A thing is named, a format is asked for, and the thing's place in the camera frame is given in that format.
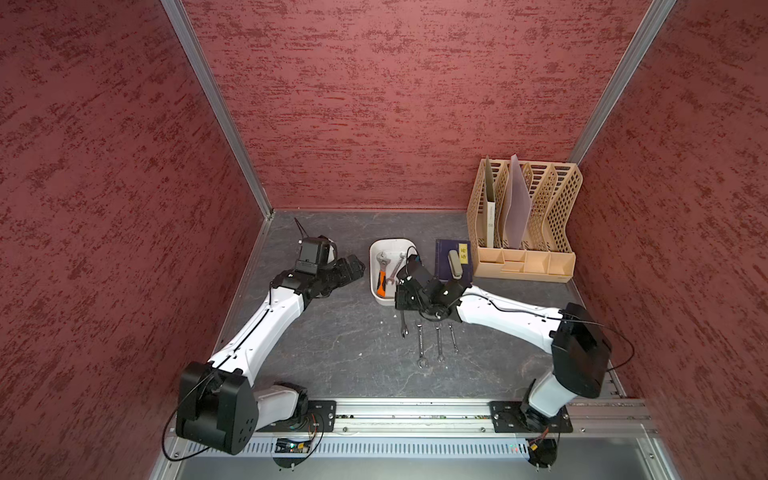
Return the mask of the orange handled adjustable wrench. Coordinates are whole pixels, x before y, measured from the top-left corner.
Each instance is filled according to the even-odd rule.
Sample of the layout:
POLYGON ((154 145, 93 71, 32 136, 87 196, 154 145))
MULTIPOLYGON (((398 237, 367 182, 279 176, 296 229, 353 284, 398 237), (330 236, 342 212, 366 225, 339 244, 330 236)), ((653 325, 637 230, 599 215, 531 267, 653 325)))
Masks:
POLYGON ((381 251, 377 254, 376 259, 379 263, 379 273, 376 285, 376 294, 380 298, 386 297, 386 285, 387 285, 387 266, 390 263, 390 259, 387 255, 381 251))

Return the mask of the large silver combination wrench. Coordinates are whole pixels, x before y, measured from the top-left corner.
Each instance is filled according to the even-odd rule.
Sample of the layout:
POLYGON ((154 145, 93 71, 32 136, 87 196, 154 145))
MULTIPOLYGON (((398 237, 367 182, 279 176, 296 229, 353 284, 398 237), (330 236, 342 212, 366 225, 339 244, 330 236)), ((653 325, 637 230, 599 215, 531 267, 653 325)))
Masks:
POLYGON ((409 335, 409 329, 406 322, 404 310, 399 311, 399 319, 400 319, 400 334, 403 338, 406 338, 409 335))

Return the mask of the white plastic storage tray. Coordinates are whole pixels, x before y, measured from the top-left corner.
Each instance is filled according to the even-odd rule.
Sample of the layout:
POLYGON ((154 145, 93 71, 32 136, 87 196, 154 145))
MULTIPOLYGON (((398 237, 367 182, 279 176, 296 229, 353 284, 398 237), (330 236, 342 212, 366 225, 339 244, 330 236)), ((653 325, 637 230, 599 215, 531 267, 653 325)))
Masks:
POLYGON ((396 290, 396 283, 394 285, 388 284, 386 285, 386 297, 380 298, 376 294, 376 285, 378 280, 378 273, 379 273, 379 263, 376 259, 376 256, 379 252, 383 251, 387 257, 390 259, 390 263, 387 266, 387 278, 390 275, 393 267, 397 263, 399 259, 399 255, 401 253, 405 253, 406 255, 408 253, 414 253, 415 252, 415 244, 411 242, 410 240, 404 239, 404 238, 394 238, 394 239, 381 239, 375 241, 370 249, 369 249, 369 260, 370 260, 370 273, 369 273, 369 279, 370 279, 370 292, 374 297, 374 300, 382 306, 393 306, 395 303, 395 290, 396 290))

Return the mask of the tiny silver wrench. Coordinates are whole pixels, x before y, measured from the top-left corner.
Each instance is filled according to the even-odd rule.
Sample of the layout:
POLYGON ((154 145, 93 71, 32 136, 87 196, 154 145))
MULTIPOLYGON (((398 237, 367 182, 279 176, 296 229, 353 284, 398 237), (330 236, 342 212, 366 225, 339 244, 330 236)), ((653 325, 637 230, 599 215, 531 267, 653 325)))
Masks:
POLYGON ((452 324, 448 324, 450 336, 451 336, 451 342, 454 352, 458 355, 460 353, 460 349, 457 344, 457 338, 454 330, 454 326, 452 324))

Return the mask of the small silver combination wrench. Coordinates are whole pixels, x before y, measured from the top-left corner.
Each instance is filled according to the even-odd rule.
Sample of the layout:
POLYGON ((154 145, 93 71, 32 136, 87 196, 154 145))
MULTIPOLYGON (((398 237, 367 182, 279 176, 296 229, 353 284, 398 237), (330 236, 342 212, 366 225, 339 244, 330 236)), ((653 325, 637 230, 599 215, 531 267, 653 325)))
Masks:
POLYGON ((438 363, 443 363, 445 361, 445 355, 443 351, 441 326, 439 324, 435 325, 435 336, 436 336, 436 351, 437 351, 436 360, 438 363))

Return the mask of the medium silver combination wrench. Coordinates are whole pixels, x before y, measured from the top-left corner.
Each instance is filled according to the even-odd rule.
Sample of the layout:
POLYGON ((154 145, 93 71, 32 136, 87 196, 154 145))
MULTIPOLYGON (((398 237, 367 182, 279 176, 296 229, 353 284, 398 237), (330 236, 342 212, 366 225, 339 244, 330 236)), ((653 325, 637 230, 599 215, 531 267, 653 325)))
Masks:
POLYGON ((418 339, 417 365, 419 368, 427 368, 428 360, 425 355, 423 324, 420 321, 417 321, 415 323, 415 326, 417 330, 417 339, 418 339))

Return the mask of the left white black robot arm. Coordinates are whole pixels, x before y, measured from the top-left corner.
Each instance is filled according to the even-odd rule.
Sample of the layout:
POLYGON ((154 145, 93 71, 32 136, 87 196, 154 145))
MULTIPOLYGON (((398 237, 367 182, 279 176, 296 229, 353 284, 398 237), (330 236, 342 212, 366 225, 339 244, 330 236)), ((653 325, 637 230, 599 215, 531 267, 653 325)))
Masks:
POLYGON ((206 362, 191 362, 180 377, 171 419, 178 437, 230 455, 240 453, 254 432, 279 422, 303 426, 306 389, 276 383, 256 391, 258 372, 280 337, 310 302, 364 276, 356 256, 339 258, 305 273, 285 270, 270 283, 261 306, 241 330, 206 362))

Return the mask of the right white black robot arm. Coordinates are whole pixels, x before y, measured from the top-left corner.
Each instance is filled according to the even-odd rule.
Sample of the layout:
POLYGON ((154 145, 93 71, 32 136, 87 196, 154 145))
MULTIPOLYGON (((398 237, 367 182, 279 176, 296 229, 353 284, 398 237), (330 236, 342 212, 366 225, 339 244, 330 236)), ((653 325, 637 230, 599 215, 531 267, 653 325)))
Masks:
POLYGON ((575 303, 558 309, 502 297, 463 280, 440 281, 416 266, 397 274, 395 307, 430 322, 480 325, 523 340, 551 356, 532 381, 519 411, 527 428, 542 430, 571 400, 600 396, 612 345, 588 311, 575 303))

